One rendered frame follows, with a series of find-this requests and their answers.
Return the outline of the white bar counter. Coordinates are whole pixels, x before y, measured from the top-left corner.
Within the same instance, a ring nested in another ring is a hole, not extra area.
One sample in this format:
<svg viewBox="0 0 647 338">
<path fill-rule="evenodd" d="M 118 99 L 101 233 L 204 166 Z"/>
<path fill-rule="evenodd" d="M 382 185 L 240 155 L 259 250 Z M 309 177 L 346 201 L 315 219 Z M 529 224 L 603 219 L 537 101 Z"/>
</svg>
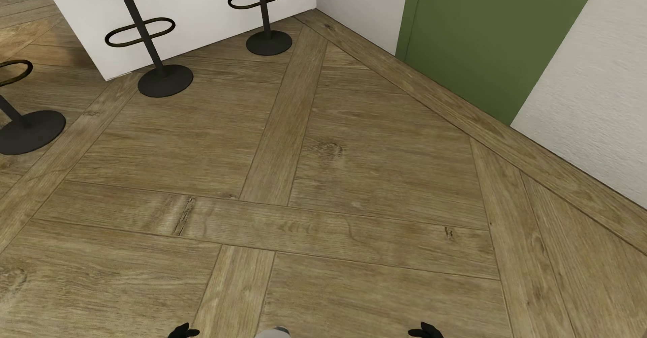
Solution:
<svg viewBox="0 0 647 338">
<path fill-rule="evenodd" d="M 105 37 L 133 24 L 123 0 L 53 0 L 105 80 L 152 64 L 143 44 L 115 48 Z M 170 18 L 173 32 L 153 40 L 162 60 L 262 26 L 259 8 L 236 10 L 228 0 L 134 0 L 143 20 Z"/>
</svg>

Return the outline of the green door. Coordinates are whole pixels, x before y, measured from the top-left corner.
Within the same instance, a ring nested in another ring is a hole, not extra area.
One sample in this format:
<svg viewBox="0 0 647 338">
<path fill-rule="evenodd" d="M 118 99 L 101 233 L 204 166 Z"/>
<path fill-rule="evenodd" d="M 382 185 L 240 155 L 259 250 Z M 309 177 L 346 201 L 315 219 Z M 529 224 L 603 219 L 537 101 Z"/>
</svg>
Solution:
<svg viewBox="0 0 647 338">
<path fill-rule="evenodd" d="M 405 0 L 396 57 L 511 125 L 588 0 Z"/>
</svg>

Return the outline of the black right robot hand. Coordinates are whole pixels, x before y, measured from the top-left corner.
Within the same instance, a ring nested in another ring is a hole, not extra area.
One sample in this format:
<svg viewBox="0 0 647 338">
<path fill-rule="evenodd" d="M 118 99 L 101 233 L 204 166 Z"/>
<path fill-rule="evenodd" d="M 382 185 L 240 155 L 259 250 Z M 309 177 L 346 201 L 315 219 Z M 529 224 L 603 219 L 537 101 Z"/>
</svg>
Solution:
<svg viewBox="0 0 647 338">
<path fill-rule="evenodd" d="M 426 322 L 421 322 L 420 328 L 408 330 L 408 335 L 413 338 L 444 338 L 435 326 Z"/>
</svg>

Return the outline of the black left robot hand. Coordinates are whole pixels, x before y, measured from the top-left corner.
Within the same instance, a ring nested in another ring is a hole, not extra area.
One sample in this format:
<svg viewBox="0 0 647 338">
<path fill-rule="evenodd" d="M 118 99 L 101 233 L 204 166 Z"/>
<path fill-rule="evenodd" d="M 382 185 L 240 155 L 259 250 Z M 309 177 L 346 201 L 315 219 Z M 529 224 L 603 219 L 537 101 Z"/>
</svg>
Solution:
<svg viewBox="0 0 647 338">
<path fill-rule="evenodd" d="M 186 322 L 183 325 L 177 326 L 169 333 L 167 338 L 192 338 L 200 334 L 200 330 L 191 328 L 190 323 Z"/>
</svg>

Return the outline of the black bar stool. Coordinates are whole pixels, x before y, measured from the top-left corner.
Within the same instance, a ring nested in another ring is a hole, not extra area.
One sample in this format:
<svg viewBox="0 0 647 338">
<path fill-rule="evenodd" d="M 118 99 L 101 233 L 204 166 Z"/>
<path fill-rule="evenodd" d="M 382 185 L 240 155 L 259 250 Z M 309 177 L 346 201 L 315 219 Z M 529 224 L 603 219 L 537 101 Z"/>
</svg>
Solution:
<svg viewBox="0 0 647 338">
<path fill-rule="evenodd" d="M 260 56 L 273 56 L 286 52 L 292 46 L 292 37 L 286 32 L 272 30 L 269 20 L 268 3 L 277 0 L 259 0 L 259 2 L 248 5 L 235 5 L 234 0 L 228 0 L 228 5 L 237 10 L 246 10 L 259 6 L 263 21 L 263 31 L 253 34 L 247 39 L 247 49 Z"/>
<path fill-rule="evenodd" d="M 105 36 L 104 42 L 110 47 L 117 48 L 129 47 L 138 43 L 143 43 L 145 45 L 155 69 L 149 70 L 146 74 L 142 75 L 137 85 L 139 92 L 144 96 L 151 98 L 163 98 L 178 94 L 185 90 L 193 81 L 192 71 L 182 65 L 164 65 L 152 41 L 156 37 L 164 36 L 172 32 L 176 27 L 174 20 L 169 18 L 152 18 L 150 20 L 143 20 L 134 0 L 124 0 L 124 3 L 130 13 L 133 24 L 110 31 Z M 146 25 L 159 21 L 168 22 L 170 24 L 169 28 L 156 34 L 150 34 Z M 125 43 L 111 42 L 112 36 L 132 28 L 136 28 L 138 30 L 138 33 L 141 36 L 139 39 Z"/>
<path fill-rule="evenodd" d="M 34 152 L 55 140 L 65 129 L 65 116 L 54 110 L 21 114 L 0 95 L 0 111 L 10 122 L 0 127 L 0 154 Z"/>
</svg>

